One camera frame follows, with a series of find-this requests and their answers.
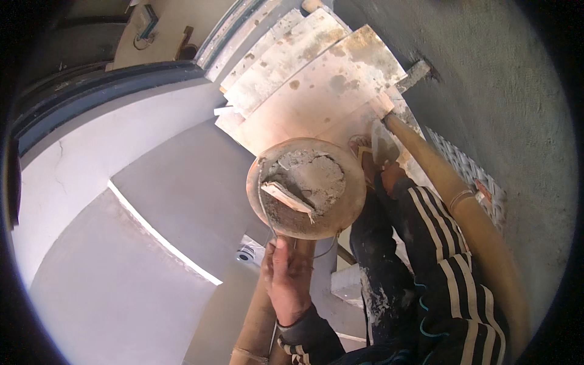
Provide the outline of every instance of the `hand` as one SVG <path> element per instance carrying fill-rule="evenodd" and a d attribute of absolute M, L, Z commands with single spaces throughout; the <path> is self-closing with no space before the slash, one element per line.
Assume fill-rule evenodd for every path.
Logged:
<path fill-rule="evenodd" d="M 397 180 L 407 177 L 408 175 L 405 174 L 405 170 L 399 167 L 399 163 L 394 162 L 390 164 L 387 161 L 385 162 L 385 170 L 381 173 L 381 181 L 383 182 L 383 188 L 385 188 L 389 196 L 394 197 L 394 185 Z"/>
<path fill-rule="evenodd" d="M 311 258 L 296 252 L 294 238 L 278 235 L 266 246 L 262 274 L 281 326 L 292 326 L 310 308 Z"/>

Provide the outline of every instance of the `mortar bowl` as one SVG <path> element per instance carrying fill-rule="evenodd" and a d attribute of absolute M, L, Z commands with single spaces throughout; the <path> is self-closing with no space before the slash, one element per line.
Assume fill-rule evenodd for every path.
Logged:
<path fill-rule="evenodd" d="M 320 217 L 313 217 L 313 224 L 308 214 L 295 211 L 258 189 L 260 182 L 265 181 L 270 166 L 282 155 L 296 150 L 325 152 L 339 164 L 345 174 L 345 191 L 326 213 Z M 276 232 L 299 239 L 334 237 L 349 227 L 361 214 L 365 204 L 366 189 L 364 173 L 357 159 L 337 145 L 315 138 L 293 138 L 262 152 L 249 168 L 246 182 L 249 204 L 258 217 L 265 224 L 271 224 Z M 258 193 L 262 196 L 264 208 L 267 209 L 270 206 L 276 209 L 277 219 L 270 216 L 268 223 Z"/>

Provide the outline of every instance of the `cable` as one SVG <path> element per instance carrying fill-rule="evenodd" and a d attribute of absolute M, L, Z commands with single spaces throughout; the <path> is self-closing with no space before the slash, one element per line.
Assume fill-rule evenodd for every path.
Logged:
<path fill-rule="evenodd" d="M 319 257 L 322 257 L 324 255 L 326 255 L 327 253 L 329 253 L 332 248 L 335 246 L 335 241 L 337 241 L 339 238 L 339 234 L 336 234 L 335 237 L 332 239 L 332 243 L 331 243 L 331 247 L 328 248 L 328 250 L 326 250 L 325 252 L 321 253 L 320 255 L 314 256 L 312 259 L 318 259 Z"/>
<path fill-rule="evenodd" d="M 261 164 L 259 167 L 259 174 L 258 174 L 259 205 L 262 206 L 263 216 L 266 217 L 267 225 L 270 227 L 272 234 L 274 235 L 274 237 L 277 237 L 276 230 L 274 230 L 274 227 L 272 226 L 272 222 L 270 222 L 270 216 L 266 213 L 266 207 L 263 205 L 263 201 L 262 201 L 262 172 L 263 172 L 263 167 L 266 163 L 266 160 L 263 158 L 261 161 L 258 161 L 258 163 Z M 266 247 L 268 242 L 270 242 L 270 236 L 267 237 L 266 243 L 263 246 Z"/>
<path fill-rule="evenodd" d="M 133 41 L 134 48 L 136 48 L 138 51 L 145 50 L 146 48 L 148 48 L 148 46 L 150 46 L 154 42 L 154 37 L 152 37 L 152 38 L 149 37 L 148 40 L 146 41 L 146 46 L 140 48 L 136 45 L 136 41 L 138 40 L 138 37 L 139 37 L 139 35 L 136 34 L 134 41 Z"/>

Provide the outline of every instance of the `dark pants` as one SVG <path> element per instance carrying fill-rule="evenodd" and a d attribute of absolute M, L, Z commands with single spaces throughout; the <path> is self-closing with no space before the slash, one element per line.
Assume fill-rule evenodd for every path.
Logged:
<path fill-rule="evenodd" d="M 361 270 L 363 298 L 371 323 L 373 343 L 399 339 L 415 343 L 417 336 L 415 290 L 408 268 L 395 254 L 393 229 L 403 237 L 399 205 L 390 199 L 378 174 L 376 191 L 367 191 L 363 211 L 353 223 L 351 251 Z"/>

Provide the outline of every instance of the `finger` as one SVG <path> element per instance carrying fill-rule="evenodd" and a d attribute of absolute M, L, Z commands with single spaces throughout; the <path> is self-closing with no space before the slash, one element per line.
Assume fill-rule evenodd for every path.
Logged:
<path fill-rule="evenodd" d="M 271 279 L 273 276 L 272 257 L 274 255 L 275 250 L 276 241 L 272 240 L 268 242 L 266 245 L 266 252 L 264 253 L 262 260 L 262 273 L 266 276 L 266 279 L 268 278 Z"/>
<path fill-rule="evenodd" d="M 293 239 L 287 236 L 278 236 L 276 239 L 276 249 L 272 257 L 274 278 L 282 278 L 288 271 L 288 260 L 290 258 L 290 246 Z"/>

